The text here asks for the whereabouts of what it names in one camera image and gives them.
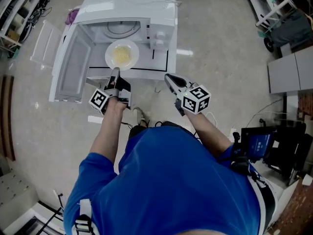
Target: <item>open microwave door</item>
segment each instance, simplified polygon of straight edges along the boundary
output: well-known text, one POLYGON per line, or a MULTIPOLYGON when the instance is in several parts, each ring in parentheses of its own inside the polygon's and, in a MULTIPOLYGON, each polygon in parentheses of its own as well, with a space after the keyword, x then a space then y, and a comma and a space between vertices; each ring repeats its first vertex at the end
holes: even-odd
POLYGON ((81 102, 94 43, 79 25, 72 25, 60 46, 49 101, 81 102))

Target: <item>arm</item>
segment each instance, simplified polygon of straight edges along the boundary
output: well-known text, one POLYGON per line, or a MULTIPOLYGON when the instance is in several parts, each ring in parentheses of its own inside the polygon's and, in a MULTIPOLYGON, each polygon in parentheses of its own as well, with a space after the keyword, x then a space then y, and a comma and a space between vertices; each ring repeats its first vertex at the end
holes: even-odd
POLYGON ((90 149, 90 152, 103 155, 112 163, 114 163, 117 153, 119 129, 125 108, 126 104, 118 102, 117 98, 109 99, 100 132, 90 149))
POLYGON ((202 113, 195 115, 189 111, 185 111, 185 114, 199 135, 202 144, 210 151, 213 157, 219 157, 231 146, 230 140, 202 113))

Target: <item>wheel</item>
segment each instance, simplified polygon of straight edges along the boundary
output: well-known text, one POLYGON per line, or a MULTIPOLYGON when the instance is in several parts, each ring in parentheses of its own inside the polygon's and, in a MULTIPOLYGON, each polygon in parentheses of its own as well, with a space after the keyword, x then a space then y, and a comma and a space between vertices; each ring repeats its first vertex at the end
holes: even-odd
POLYGON ((269 38, 266 37, 264 39, 264 44, 265 44, 266 49, 268 49, 269 52, 274 51, 273 42, 269 38))

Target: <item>blue shirt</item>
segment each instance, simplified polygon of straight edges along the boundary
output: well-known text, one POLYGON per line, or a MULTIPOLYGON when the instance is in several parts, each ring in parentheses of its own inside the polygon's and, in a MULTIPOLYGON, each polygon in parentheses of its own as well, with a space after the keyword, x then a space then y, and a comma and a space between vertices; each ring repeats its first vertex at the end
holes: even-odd
MULTIPOLYGON (((228 148, 221 157, 229 157, 228 148)), ((219 164, 180 128, 147 129, 131 138, 114 173, 107 158, 89 153, 64 212, 64 227, 79 216, 79 201, 91 200, 92 220, 105 235, 173 235, 203 229, 256 235, 257 197, 246 176, 219 164)))

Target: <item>purple object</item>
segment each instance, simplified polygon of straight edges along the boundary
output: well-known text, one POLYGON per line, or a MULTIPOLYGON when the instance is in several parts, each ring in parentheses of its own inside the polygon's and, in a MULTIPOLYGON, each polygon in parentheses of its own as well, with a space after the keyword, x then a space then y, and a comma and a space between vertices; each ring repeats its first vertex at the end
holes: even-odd
POLYGON ((67 15, 67 19, 65 21, 66 25, 72 24, 74 22, 78 11, 79 9, 73 9, 69 12, 69 14, 67 15))

